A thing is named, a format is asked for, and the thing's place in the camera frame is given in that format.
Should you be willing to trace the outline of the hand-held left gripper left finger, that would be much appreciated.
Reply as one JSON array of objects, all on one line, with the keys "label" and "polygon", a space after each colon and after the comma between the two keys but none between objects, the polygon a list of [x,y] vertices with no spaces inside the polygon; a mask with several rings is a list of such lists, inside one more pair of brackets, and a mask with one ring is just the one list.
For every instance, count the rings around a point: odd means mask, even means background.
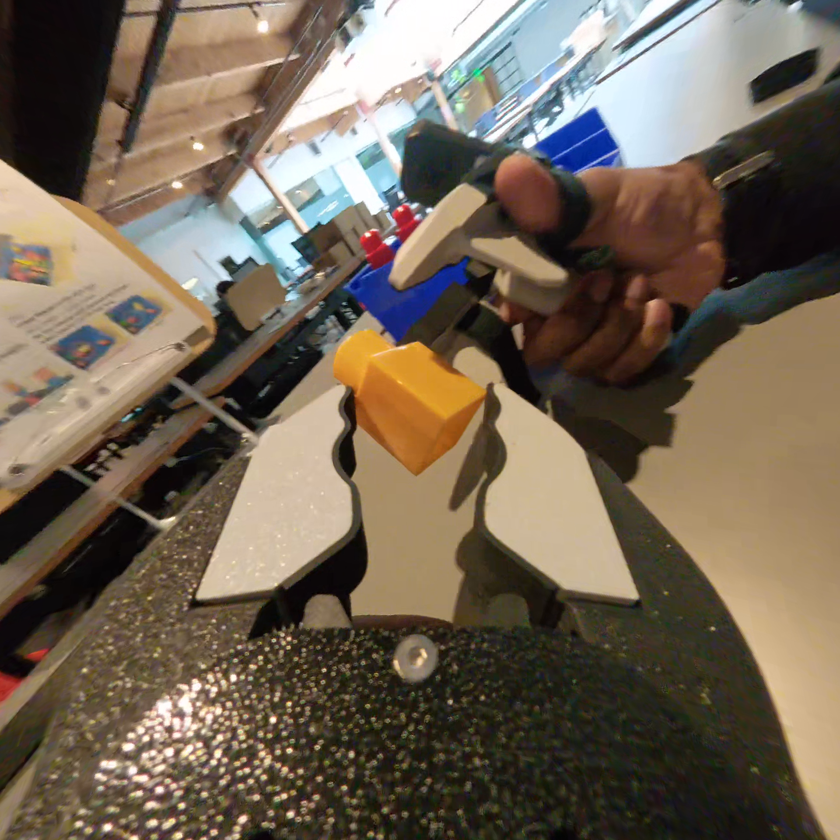
[{"label": "hand-held left gripper left finger", "polygon": [[366,572],[354,395],[336,385],[269,426],[195,592],[200,606],[272,603],[283,624],[350,623]]}]

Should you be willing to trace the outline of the white metal stand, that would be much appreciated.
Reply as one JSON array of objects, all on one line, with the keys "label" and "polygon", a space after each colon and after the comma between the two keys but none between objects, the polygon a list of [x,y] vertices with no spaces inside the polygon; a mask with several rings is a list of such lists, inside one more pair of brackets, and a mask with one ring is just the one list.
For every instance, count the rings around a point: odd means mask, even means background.
[{"label": "white metal stand", "polygon": [[[236,434],[245,441],[248,446],[257,446],[259,443],[259,436],[256,431],[252,430],[247,425],[237,420],[237,418],[230,414],[230,412],[217,405],[213,398],[203,394],[193,385],[183,381],[183,379],[179,376],[172,377],[169,385],[173,386],[181,394],[183,394],[189,403],[200,406],[204,411],[211,414],[223,425],[236,432]],[[147,511],[144,511],[129,500],[123,498],[118,492],[106,488],[103,484],[103,479],[93,481],[89,476],[86,476],[72,465],[63,465],[59,468],[59,471],[78,483],[81,483],[84,487],[96,491],[112,504],[126,510],[158,532],[165,532],[170,529],[176,521],[176,517],[158,519],[152,516]]]}]

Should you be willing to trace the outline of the metal wristwatch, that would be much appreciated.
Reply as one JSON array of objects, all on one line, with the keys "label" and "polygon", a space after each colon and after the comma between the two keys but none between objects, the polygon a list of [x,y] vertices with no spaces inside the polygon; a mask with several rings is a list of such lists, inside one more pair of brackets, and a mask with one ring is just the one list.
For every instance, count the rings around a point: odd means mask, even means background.
[{"label": "metal wristwatch", "polygon": [[711,179],[711,184],[718,192],[724,192],[752,179],[756,175],[772,170],[774,166],[774,153],[771,150],[763,151],[744,161],[728,166]]}]

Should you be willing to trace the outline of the yellow mega block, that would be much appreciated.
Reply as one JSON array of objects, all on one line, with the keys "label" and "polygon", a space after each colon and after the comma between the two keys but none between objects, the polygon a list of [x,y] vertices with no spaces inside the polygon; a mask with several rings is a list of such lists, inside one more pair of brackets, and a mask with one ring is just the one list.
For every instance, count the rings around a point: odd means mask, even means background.
[{"label": "yellow mega block", "polygon": [[341,342],[332,370],[353,392],[357,424],[415,476],[457,444],[487,397],[425,344],[396,346],[371,329]]}]

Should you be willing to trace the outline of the person's right forearm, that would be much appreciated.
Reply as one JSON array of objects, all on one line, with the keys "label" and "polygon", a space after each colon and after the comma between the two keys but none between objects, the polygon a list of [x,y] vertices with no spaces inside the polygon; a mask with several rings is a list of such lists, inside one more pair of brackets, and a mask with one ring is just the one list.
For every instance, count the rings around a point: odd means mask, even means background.
[{"label": "person's right forearm", "polygon": [[772,151],[775,166],[718,192],[725,287],[743,286],[838,249],[839,79],[726,134],[687,157],[708,181],[730,165]]}]

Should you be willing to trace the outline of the wooden board with instruction sheet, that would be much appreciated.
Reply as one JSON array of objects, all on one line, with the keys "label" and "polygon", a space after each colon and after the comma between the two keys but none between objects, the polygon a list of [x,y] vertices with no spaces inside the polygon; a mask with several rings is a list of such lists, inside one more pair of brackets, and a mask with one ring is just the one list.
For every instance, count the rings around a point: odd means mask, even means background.
[{"label": "wooden board with instruction sheet", "polygon": [[1,163],[4,511],[204,352],[214,316],[88,207]]}]

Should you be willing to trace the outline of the black flat object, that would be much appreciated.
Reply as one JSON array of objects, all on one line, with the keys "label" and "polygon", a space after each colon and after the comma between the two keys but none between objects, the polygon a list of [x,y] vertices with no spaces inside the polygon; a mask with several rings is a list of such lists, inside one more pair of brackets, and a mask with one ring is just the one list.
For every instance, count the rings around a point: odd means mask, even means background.
[{"label": "black flat object", "polygon": [[780,96],[810,80],[818,70],[822,50],[812,48],[785,58],[749,82],[749,95],[753,105]]}]

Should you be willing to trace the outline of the stack of cardboard boxes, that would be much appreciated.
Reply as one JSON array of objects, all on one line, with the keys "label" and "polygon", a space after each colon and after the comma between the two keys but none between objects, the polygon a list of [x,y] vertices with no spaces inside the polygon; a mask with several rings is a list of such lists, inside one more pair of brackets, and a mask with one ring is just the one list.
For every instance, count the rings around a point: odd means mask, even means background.
[{"label": "stack of cardboard boxes", "polygon": [[315,270],[342,266],[352,258],[366,260],[361,246],[363,234],[378,230],[384,236],[392,227],[387,211],[372,213],[365,203],[351,205],[327,223],[318,223],[307,234],[314,251],[311,265]]}]

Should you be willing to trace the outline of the blue mega block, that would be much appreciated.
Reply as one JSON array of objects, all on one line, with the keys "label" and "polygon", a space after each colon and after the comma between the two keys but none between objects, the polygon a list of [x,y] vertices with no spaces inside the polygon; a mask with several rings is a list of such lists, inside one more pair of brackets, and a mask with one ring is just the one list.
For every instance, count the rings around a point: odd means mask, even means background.
[{"label": "blue mega block", "polygon": [[390,282],[394,265],[390,261],[379,268],[364,268],[346,287],[362,309],[369,312],[396,342],[401,342],[449,286],[466,284],[467,263],[467,259],[462,259],[442,268],[419,285],[399,291]]}]

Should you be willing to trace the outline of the person's right hand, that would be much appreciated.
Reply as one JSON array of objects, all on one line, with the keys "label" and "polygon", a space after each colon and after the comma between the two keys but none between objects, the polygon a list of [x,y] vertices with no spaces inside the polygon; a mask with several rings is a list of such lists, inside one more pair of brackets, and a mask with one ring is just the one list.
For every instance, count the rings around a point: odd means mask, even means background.
[{"label": "person's right hand", "polygon": [[624,385],[669,344],[672,305],[693,311],[723,281],[719,194],[692,161],[645,169],[585,171],[591,216],[572,244],[609,248],[611,266],[584,274],[563,306],[544,317],[511,301],[501,316],[523,329],[534,369]]}]

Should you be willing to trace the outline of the blue plastic bin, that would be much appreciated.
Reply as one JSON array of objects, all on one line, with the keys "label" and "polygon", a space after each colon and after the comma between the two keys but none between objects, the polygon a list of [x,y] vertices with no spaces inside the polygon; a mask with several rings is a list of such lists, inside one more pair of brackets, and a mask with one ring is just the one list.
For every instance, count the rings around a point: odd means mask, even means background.
[{"label": "blue plastic bin", "polygon": [[533,149],[553,167],[575,174],[623,165],[622,153],[598,108],[584,111]]}]

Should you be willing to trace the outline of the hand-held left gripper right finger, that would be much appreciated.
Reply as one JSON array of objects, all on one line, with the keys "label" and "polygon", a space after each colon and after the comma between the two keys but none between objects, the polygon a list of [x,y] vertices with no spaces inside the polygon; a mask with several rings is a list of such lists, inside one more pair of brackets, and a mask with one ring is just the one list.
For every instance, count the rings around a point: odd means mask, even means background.
[{"label": "hand-held left gripper right finger", "polygon": [[453,509],[473,497],[464,559],[491,574],[532,625],[576,603],[636,608],[640,594],[585,450],[511,388],[487,388],[458,470]]}]

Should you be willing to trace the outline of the cardboard box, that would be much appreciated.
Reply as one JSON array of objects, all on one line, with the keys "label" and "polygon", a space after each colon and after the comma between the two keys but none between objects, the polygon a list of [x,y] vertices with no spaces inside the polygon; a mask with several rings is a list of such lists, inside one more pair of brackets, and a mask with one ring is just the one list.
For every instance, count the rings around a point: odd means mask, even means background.
[{"label": "cardboard box", "polygon": [[240,327],[252,333],[282,308],[287,289],[275,268],[264,264],[233,281],[220,300],[225,301]]}]

